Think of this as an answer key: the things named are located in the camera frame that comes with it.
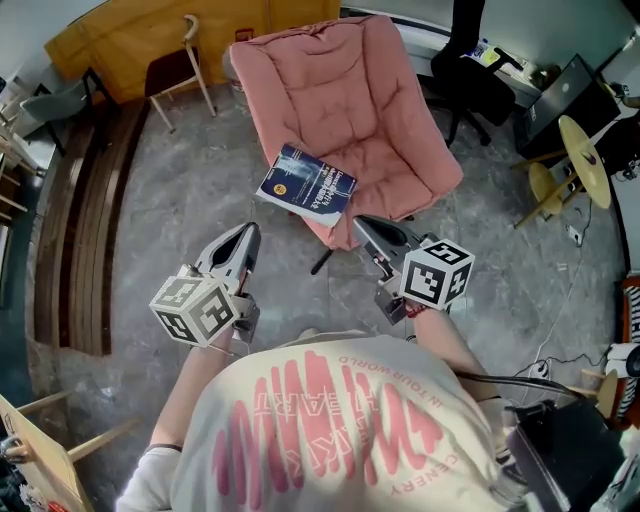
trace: wooden bench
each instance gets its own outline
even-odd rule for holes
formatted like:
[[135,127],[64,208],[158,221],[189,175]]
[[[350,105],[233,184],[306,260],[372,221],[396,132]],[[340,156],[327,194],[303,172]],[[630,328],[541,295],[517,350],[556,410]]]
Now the wooden bench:
[[97,138],[88,117],[81,118],[71,131],[69,150],[55,171],[44,212],[35,275],[35,335],[36,340],[54,347],[69,346],[68,306],[60,297],[67,295],[69,249],[73,247],[75,230],[69,226],[72,209],[80,207],[79,195],[88,181],[87,170],[95,159]]
[[111,267],[120,205],[131,160],[149,112],[146,100],[123,106],[107,127],[111,144],[96,159],[79,211],[69,274],[69,346],[111,352]]
[[49,195],[35,277],[36,340],[110,353],[113,245],[131,160],[149,104],[121,106],[101,141],[88,121],[72,132]]

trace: chair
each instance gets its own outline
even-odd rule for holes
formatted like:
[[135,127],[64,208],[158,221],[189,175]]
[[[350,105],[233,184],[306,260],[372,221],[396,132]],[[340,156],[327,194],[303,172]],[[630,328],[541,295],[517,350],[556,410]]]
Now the chair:
[[329,247],[312,273],[358,244],[354,216],[406,218],[462,180],[389,18],[291,29],[230,53],[270,164],[287,143],[358,179],[335,227],[304,219]]
[[189,31],[182,38],[184,50],[170,53],[149,64],[147,68],[147,78],[144,84],[144,95],[151,100],[158,114],[160,114],[162,120],[169,127],[169,133],[173,133],[175,128],[171,124],[171,121],[169,121],[167,114],[162,110],[158,98],[167,94],[169,98],[173,99],[171,97],[171,91],[195,81],[200,84],[200,89],[202,90],[211,115],[216,117],[216,109],[211,103],[207,86],[202,78],[202,73],[200,73],[198,49],[191,46],[191,40],[195,37],[200,26],[198,18],[191,14],[186,14],[184,18],[189,25]]
[[444,96],[444,99],[427,99],[427,105],[445,108],[453,114],[447,146],[455,139],[463,117],[480,135],[480,144],[489,145],[491,137],[472,112],[480,113],[487,121],[499,126],[507,120],[515,104],[514,92],[494,75],[504,64],[511,64],[522,71],[522,66],[511,56],[495,48],[500,58],[486,68],[473,59],[462,57],[472,52],[478,44],[484,2],[455,0],[451,38],[431,60],[433,79],[430,81],[428,77],[419,77],[423,85]]
[[91,68],[87,69],[84,75],[82,75],[82,78],[73,85],[53,94],[44,85],[39,84],[34,95],[20,103],[20,108],[36,121],[44,123],[44,126],[49,132],[49,136],[56,145],[56,149],[61,156],[64,156],[66,151],[56,135],[51,121],[68,119],[86,108],[93,118],[96,130],[100,130],[104,118],[99,120],[95,112],[93,93],[96,90],[104,95],[109,107],[114,110],[118,108],[118,105],[109,94],[109,91],[107,91],[102,80],[100,80],[96,72]]

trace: red object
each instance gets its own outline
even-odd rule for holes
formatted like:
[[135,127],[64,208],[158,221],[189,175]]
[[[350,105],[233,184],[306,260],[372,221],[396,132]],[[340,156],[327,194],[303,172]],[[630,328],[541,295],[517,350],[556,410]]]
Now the red object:
[[253,39],[252,28],[240,28],[236,30],[236,43],[239,43],[241,41],[249,41],[249,39]]
[[49,503],[49,512],[68,512],[68,510],[55,501],[52,501]]
[[407,312],[407,316],[408,316],[409,318],[415,318],[415,317],[417,317],[420,313],[422,313],[423,311],[425,311],[425,310],[427,310],[427,309],[429,309],[429,306],[425,306],[424,304],[420,304],[420,306],[418,306],[417,308],[415,308],[415,309],[410,309],[410,310]]

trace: pink print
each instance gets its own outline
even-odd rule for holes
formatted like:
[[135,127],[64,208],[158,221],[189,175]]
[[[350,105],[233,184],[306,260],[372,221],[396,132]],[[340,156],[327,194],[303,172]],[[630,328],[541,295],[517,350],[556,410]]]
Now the pink print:
[[[383,386],[383,392],[389,409],[389,418],[391,423],[389,439],[387,439],[384,433],[379,406],[376,404],[370,408],[369,415],[373,423],[374,432],[374,439],[372,443],[368,435],[371,427],[367,424],[367,415],[363,413],[359,404],[355,386],[353,385],[351,369],[348,366],[343,366],[342,375],[345,379],[347,391],[351,397],[351,407],[358,424],[358,431],[360,433],[363,450],[366,482],[369,485],[375,485],[378,480],[377,470],[370,458],[373,445],[378,446],[382,459],[385,463],[385,468],[390,475],[394,475],[398,470],[401,448],[409,460],[411,467],[413,469],[422,469],[425,465],[426,457],[424,455],[417,454],[411,446],[409,432],[407,431],[406,415],[402,405],[402,398],[398,393],[397,388],[390,382],[385,383]],[[356,381],[366,397],[373,396],[369,385],[369,379],[366,374],[357,373]],[[407,405],[409,409],[411,432],[420,434],[424,451],[427,454],[433,453],[436,448],[436,442],[442,439],[442,430],[440,426],[429,414],[419,410],[410,400],[407,400]]]
[[[304,386],[295,360],[271,368],[270,379],[258,378],[252,414],[243,401],[237,400],[229,427],[216,436],[211,472],[220,494],[235,494],[237,503],[245,505],[248,501],[251,510],[261,508],[266,491],[261,479],[262,457],[269,468],[270,483],[266,485],[279,493],[290,489],[289,480],[294,488],[301,489],[308,470],[322,478],[327,469],[337,473],[344,467],[346,478],[351,479],[356,474],[354,445],[362,454],[367,485],[378,482],[380,468],[371,457],[376,448],[378,460],[389,475],[397,473],[403,453],[408,465],[421,470],[423,480],[428,478],[427,455],[434,453],[443,437],[440,426],[413,401],[403,398],[394,382],[388,380],[391,378],[388,368],[373,363],[354,365],[354,370],[375,372],[375,389],[371,388],[366,373],[352,372],[351,368],[342,365],[350,407],[346,404],[341,407],[327,358],[312,350],[304,353]],[[394,374],[393,378],[401,388],[404,384],[417,392],[417,386],[408,377],[398,379]],[[383,418],[382,411],[388,419]],[[352,420],[357,425],[355,443],[345,425],[346,413],[353,414]],[[421,440],[423,450],[414,449],[412,435],[416,442]],[[310,468],[305,468],[306,461]],[[416,485],[420,482],[404,482],[397,489],[394,487],[393,494],[410,492]]]
[[[293,370],[297,371],[295,361],[287,361],[285,363],[285,374],[292,372],[290,369],[292,366]],[[280,370],[275,366],[271,368],[271,385],[273,386],[274,396],[281,398],[279,406],[276,407],[276,414],[278,417],[278,426],[280,427],[282,445],[287,459],[289,478],[291,478],[294,487],[302,489],[304,485],[304,468],[302,467],[300,438],[298,436],[298,413],[296,408],[289,409],[288,403],[290,402],[287,402],[286,395],[282,392]]]

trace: wall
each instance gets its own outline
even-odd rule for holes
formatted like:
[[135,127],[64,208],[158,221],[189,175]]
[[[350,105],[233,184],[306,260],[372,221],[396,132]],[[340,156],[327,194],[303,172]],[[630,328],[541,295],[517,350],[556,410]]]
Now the wall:
[[[451,27],[453,0],[343,0]],[[638,25],[621,0],[486,0],[481,37],[537,64],[564,66],[574,54],[594,68]]]
[[[623,50],[607,66],[602,74],[609,81],[626,84],[629,87],[630,96],[640,96],[640,36],[637,36],[632,44]],[[621,115],[629,117],[638,111],[619,105]],[[640,273],[640,178],[632,181],[623,181],[621,173],[611,180],[620,212],[624,219],[625,234],[629,246],[629,258],[631,269]]]
[[23,66],[20,77],[38,82],[51,64],[44,44],[104,0],[0,1],[0,76]]

